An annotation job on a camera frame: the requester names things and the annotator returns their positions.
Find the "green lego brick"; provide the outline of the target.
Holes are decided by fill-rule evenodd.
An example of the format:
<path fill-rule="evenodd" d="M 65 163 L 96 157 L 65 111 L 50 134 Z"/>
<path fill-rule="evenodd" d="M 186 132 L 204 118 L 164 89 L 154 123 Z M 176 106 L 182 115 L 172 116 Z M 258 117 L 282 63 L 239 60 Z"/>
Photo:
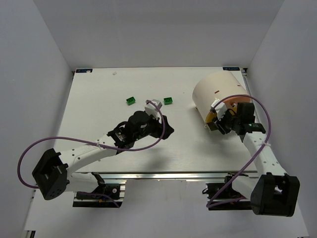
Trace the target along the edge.
<path fill-rule="evenodd" d="M 173 103 L 173 99 L 172 99 L 172 97 L 167 97 L 167 98 L 163 99 L 163 102 L 165 105 L 170 105 Z"/>
<path fill-rule="evenodd" d="M 127 105 L 130 106 L 130 105 L 136 103 L 136 99 L 134 97 L 130 97 L 130 98 L 126 99 L 126 103 L 127 103 Z"/>

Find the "olive green bottom drawer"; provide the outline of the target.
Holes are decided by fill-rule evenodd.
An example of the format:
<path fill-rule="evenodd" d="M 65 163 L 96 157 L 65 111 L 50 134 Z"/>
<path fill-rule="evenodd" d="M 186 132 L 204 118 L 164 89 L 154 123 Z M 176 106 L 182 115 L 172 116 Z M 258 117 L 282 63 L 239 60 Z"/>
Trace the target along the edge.
<path fill-rule="evenodd" d="M 219 120 L 217 120 L 217 119 L 214 119 L 214 120 L 212 120 L 211 122 L 208 122 L 208 123 L 207 123 L 207 126 L 208 126 L 208 128 L 209 128 L 210 131 L 216 131 L 216 130 L 218 130 L 218 131 L 222 132 L 221 125 L 220 125 L 220 123 L 219 123 Z"/>

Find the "yellow orange drawer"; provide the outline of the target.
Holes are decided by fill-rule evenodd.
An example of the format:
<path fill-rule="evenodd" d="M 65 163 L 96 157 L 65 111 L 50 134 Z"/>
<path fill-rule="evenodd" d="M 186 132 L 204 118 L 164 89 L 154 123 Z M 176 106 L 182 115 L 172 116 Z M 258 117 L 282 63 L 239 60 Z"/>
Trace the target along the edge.
<path fill-rule="evenodd" d="M 214 113 L 214 112 L 212 112 L 212 111 L 209 111 L 209 113 L 208 113 L 207 116 L 206 116 L 205 123 L 206 123 L 206 124 L 207 124 L 207 123 L 211 123 L 212 120 L 213 120 L 214 118 L 216 118 L 216 117 L 217 117 L 217 113 Z"/>

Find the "salmon orange top drawer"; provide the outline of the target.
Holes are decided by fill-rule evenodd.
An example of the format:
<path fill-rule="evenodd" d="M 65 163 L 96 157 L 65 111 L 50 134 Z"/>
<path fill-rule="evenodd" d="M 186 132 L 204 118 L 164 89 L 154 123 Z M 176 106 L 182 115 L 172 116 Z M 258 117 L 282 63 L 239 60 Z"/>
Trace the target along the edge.
<path fill-rule="evenodd" d="M 212 103 L 212 106 L 214 107 L 221 99 L 228 97 L 228 95 L 220 94 L 219 96 L 215 97 L 214 102 Z M 231 97 L 229 99 L 225 99 L 222 103 L 226 105 L 227 109 L 232 109 L 234 107 L 237 107 L 238 103 L 249 103 L 251 102 L 251 99 L 245 96 L 236 96 Z"/>

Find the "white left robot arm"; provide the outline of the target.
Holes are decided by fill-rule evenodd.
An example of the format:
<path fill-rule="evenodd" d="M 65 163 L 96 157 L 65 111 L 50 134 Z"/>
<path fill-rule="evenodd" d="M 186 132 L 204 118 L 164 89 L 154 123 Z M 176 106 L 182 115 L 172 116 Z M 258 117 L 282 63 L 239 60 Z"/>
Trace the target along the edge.
<path fill-rule="evenodd" d="M 127 121 L 118 124 L 91 145 L 57 152 L 44 152 L 32 176 L 45 200 L 52 200 L 64 192 L 106 193 L 106 183 L 97 172 L 78 173 L 78 170 L 106 157 L 116 156 L 131 149 L 135 142 L 146 137 L 167 139 L 174 129 L 163 120 L 136 111 Z"/>

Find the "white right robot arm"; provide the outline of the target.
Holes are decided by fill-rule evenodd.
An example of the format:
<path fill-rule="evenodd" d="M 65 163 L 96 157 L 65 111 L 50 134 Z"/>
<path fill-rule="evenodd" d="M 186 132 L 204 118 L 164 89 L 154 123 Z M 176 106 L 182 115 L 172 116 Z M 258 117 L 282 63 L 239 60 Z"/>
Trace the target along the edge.
<path fill-rule="evenodd" d="M 255 122 L 254 112 L 253 103 L 240 102 L 236 112 L 228 109 L 220 121 L 221 129 L 234 131 L 240 137 L 259 176 L 257 181 L 238 176 L 231 187 L 250 201 L 256 215 L 291 217 L 295 212 L 300 182 L 279 164 L 265 141 L 268 134 L 263 125 Z"/>

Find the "cream cylindrical drawer cabinet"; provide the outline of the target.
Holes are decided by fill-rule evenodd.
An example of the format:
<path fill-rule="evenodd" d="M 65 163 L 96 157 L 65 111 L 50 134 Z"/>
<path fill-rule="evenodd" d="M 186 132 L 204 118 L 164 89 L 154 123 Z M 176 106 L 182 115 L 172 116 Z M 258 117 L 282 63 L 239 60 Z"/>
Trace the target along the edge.
<path fill-rule="evenodd" d="M 220 94 L 228 95 L 223 100 L 248 95 L 244 86 L 230 71 L 219 71 L 208 75 L 197 83 L 192 94 L 192 99 L 204 122 L 211 111 L 211 104 Z"/>

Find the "blue label sticker right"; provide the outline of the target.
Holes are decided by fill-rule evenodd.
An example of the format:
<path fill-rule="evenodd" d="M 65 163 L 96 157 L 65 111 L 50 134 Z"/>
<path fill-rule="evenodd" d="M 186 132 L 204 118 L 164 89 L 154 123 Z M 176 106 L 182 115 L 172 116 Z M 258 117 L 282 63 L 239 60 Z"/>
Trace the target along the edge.
<path fill-rule="evenodd" d="M 240 71 L 239 67 L 222 67 L 222 69 L 226 71 Z"/>

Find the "blue label sticker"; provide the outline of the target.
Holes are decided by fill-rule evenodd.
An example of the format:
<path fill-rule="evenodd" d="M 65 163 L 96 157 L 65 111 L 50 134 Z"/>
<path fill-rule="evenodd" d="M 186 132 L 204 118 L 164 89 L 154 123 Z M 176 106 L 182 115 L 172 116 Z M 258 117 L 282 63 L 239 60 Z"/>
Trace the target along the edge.
<path fill-rule="evenodd" d="M 93 70 L 88 68 L 88 69 L 76 69 L 75 73 L 91 73 Z"/>
<path fill-rule="evenodd" d="M 226 71 L 240 71 L 239 67 L 222 67 L 222 69 Z"/>

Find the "blue label sticker left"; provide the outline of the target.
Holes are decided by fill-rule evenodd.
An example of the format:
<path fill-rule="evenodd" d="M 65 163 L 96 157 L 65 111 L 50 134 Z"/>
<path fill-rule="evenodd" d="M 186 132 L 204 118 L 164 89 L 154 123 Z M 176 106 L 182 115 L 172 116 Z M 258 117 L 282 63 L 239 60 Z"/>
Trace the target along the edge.
<path fill-rule="evenodd" d="M 88 68 L 88 69 L 76 69 L 75 73 L 91 73 L 93 70 Z"/>

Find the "aluminium table front rail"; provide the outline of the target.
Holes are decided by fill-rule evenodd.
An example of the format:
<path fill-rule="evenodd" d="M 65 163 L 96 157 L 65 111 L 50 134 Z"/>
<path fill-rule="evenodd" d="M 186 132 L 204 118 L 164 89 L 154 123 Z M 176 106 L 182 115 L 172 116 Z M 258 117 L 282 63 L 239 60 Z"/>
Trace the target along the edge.
<path fill-rule="evenodd" d="M 99 173 L 103 179 L 221 179 L 235 172 L 187 173 Z"/>

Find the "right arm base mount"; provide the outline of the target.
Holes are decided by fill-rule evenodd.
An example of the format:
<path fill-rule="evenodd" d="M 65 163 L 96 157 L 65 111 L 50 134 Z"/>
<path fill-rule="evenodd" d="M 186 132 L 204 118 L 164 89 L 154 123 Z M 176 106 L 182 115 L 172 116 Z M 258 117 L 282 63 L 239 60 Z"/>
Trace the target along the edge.
<path fill-rule="evenodd" d="M 202 194 L 206 195 L 208 201 L 234 176 L 233 173 L 228 173 L 224 178 L 223 182 L 210 182 L 206 183 L 206 188 L 202 190 Z M 220 203 L 225 200 L 238 199 L 242 195 L 239 192 L 236 192 L 232 189 L 232 185 L 229 185 L 213 202 Z M 242 210 L 251 210 L 250 202 L 248 199 L 241 199 L 239 201 L 232 201 L 229 203 L 222 203 L 214 207 L 208 208 L 209 211 L 242 211 Z"/>

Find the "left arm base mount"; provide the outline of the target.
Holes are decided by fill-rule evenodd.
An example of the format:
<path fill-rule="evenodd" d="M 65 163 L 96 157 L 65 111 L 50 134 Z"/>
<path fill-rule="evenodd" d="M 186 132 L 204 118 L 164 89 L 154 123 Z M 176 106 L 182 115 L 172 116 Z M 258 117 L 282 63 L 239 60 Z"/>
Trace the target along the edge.
<path fill-rule="evenodd" d="M 122 182 L 106 182 L 101 175 L 92 172 L 98 186 L 91 192 L 76 192 L 73 207 L 120 208 L 124 198 L 125 185 Z"/>

